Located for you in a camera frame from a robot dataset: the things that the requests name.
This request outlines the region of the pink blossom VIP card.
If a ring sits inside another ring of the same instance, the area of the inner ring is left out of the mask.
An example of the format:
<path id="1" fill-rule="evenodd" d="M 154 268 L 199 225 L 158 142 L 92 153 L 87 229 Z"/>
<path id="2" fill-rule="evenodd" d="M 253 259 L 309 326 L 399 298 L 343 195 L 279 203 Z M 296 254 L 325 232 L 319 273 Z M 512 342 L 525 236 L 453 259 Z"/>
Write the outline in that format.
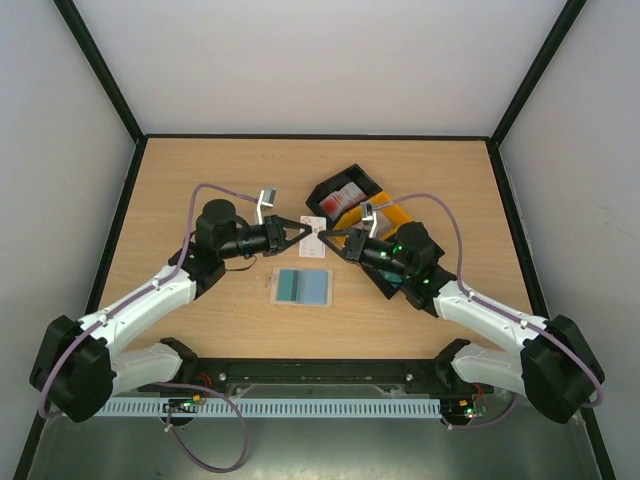
<path id="1" fill-rule="evenodd" d="M 326 229 L 326 219 L 302 215 L 300 222 L 311 227 L 311 234 L 299 242 L 299 256 L 301 258 L 324 259 L 326 246 L 318 238 L 318 233 Z"/>

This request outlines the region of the teal VIP credit card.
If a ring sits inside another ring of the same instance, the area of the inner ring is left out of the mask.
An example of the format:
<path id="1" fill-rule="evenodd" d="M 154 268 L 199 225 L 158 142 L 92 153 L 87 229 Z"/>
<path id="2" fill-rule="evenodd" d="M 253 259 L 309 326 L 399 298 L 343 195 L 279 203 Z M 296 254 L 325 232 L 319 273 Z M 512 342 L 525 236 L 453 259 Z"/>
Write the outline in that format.
<path id="1" fill-rule="evenodd" d="M 279 302 L 295 302 L 298 298 L 298 271 L 281 269 L 278 275 L 276 300 Z"/>

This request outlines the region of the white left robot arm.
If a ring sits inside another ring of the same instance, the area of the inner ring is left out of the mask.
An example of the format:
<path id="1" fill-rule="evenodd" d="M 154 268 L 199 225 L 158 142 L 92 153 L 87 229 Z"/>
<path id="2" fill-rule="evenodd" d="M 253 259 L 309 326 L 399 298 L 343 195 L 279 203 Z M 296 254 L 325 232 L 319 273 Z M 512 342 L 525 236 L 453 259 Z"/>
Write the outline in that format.
<path id="1" fill-rule="evenodd" d="M 79 320 L 62 315 L 49 324 L 29 379 L 41 394 L 39 414 L 82 422 L 113 396 L 174 379 L 191 355 L 183 344 L 163 340 L 135 351 L 128 345 L 211 289 L 224 276 L 226 260 L 275 256 L 311 232 L 277 215 L 250 225 L 231 202 L 207 202 L 189 216 L 181 249 L 149 281 Z"/>

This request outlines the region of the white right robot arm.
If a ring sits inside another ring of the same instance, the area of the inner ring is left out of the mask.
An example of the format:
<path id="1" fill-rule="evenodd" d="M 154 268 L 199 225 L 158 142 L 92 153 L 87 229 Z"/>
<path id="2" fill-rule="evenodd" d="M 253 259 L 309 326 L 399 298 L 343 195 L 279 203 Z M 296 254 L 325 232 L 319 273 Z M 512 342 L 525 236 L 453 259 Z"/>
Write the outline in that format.
<path id="1" fill-rule="evenodd" d="M 443 389 L 455 392 L 467 383 L 496 386 L 527 398 L 556 423 L 603 401 L 604 371 L 573 320 L 526 314 L 472 289 L 440 266 L 444 252 L 422 223 L 401 225 L 393 241 L 358 228 L 322 231 L 318 237 L 349 263 L 399 277 L 415 309 L 495 344 L 490 350 L 469 343 L 439 363 L 436 379 Z"/>

